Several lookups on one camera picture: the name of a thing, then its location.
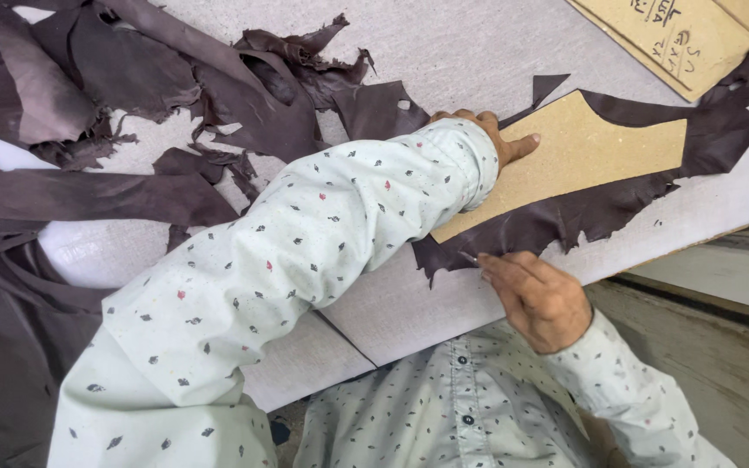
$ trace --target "shirt sleeve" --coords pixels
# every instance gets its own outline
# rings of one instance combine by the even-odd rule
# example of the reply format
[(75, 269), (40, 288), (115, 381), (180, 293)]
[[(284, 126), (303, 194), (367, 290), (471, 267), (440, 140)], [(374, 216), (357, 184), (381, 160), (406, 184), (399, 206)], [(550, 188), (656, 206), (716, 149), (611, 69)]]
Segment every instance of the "shirt sleeve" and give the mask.
[(103, 301), (62, 384), (49, 466), (275, 466), (239, 367), (401, 244), (476, 208), (497, 173), (487, 134), (458, 118), (287, 165), (244, 218)]
[(735, 466), (698, 434), (675, 379), (640, 362), (598, 310), (577, 342), (543, 358), (582, 409), (609, 422), (632, 466)]

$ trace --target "shirt cuff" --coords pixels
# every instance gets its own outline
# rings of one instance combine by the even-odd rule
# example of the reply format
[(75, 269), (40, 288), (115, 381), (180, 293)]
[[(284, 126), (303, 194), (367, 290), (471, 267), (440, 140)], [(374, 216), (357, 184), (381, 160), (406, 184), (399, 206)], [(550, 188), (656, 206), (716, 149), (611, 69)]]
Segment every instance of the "shirt cuff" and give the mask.
[(577, 404), (595, 411), (637, 404), (653, 376), (596, 308), (588, 330), (573, 345), (542, 356), (557, 381)]
[(482, 127), (467, 119), (442, 118), (414, 133), (449, 157), (468, 181), (462, 212), (473, 211), (484, 202), (498, 176), (498, 155)]

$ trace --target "white printed shirt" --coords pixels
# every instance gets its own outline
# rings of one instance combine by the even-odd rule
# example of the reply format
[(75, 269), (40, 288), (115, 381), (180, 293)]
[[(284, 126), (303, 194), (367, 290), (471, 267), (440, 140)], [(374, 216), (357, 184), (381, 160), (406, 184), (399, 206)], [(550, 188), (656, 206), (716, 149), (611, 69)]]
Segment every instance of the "white printed shirt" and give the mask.
[[(240, 366), (331, 304), (406, 241), (487, 197), (487, 134), (448, 118), (286, 166), (244, 218), (211, 227), (103, 302), (62, 385), (49, 466), (276, 466)], [(588, 466), (577, 404), (630, 462), (732, 465), (697, 433), (674, 380), (643, 366), (601, 314), (535, 356), (492, 324), (314, 396), (296, 466)]]

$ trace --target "white table surface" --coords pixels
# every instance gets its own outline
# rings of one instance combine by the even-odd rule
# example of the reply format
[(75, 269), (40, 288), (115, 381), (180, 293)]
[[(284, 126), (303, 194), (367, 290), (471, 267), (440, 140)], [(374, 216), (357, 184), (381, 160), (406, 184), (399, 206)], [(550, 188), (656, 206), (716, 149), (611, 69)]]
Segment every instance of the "white table surface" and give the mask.
[[(564, 0), (158, 3), (224, 42), (234, 42), (249, 27), (280, 36), (306, 33), (345, 13), (351, 25), (324, 55), (352, 61), (358, 47), (369, 48), (379, 75), (369, 72), (365, 82), (403, 80), (411, 97), (430, 113), (466, 107), (506, 117), (530, 104), (534, 74), (567, 72), (571, 77), (548, 101), (585, 88), (619, 98), (687, 105)], [(346, 139), (336, 114), (319, 115), (319, 121), (326, 141)], [(110, 160), (101, 160), (103, 171), (152, 173), (151, 163), (164, 150), (190, 142), (194, 126), (189, 112), (160, 126), (127, 118), (124, 132), (137, 133), (140, 143), (119, 146)], [(274, 157), (251, 160), (261, 186), (283, 166)], [(36, 165), (36, 158), (0, 142), (0, 164)], [(246, 206), (230, 177), (222, 180), (218, 188), (228, 201), (237, 209)], [(677, 183), (681, 189), (653, 202), (610, 239), (581, 239), (581, 246), (568, 255), (554, 243), (543, 258), (583, 283), (594, 282), (749, 223), (749, 149), (730, 174)], [(122, 286), (164, 254), (167, 228), (140, 220), (54, 222), (40, 242), (72, 284)], [(409, 245), (380, 270), (360, 278), (324, 313), (378, 365), (504, 316), (475, 270), (439, 271), (430, 290), (423, 272), (416, 270)], [(306, 315), (293, 333), (267, 347), (262, 363), (244, 368), (245, 393), (260, 408), (273, 410), (371, 368), (331, 334), (313, 315)]]

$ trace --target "man's hand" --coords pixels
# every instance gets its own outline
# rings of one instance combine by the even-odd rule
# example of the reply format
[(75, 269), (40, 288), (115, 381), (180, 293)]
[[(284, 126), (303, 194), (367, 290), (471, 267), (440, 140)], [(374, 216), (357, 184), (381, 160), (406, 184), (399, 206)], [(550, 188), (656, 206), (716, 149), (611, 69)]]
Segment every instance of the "man's hand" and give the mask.
[(498, 293), (508, 322), (534, 351), (555, 353), (573, 345), (591, 324), (588, 298), (577, 278), (529, 251), (501, 258), (479, 254), (482, 277)]
[(490, 111), (484, 111), (477, 116), (466, 109), (459, 109), (458, 111), (455, 111), (454, 114), (439, 111), (432, 115), (430, 123), (448, 117), (461, 117), (475, 123), (479, 127), (482, 127), (484, 132), (486, 132), (490, 137), (490, 141), (493, 142), (496, 147), (499, 174), (502, 173), (502, 168), (508, 163), (533, 153), (536, 147), (539, 146), (538, 133), (528, 135), (525, 138), (514, 142), (505, 142), (505, 140), (502, 139), (502, 136), (498, 133), (498, 118), (496, 117), (496, 114)]

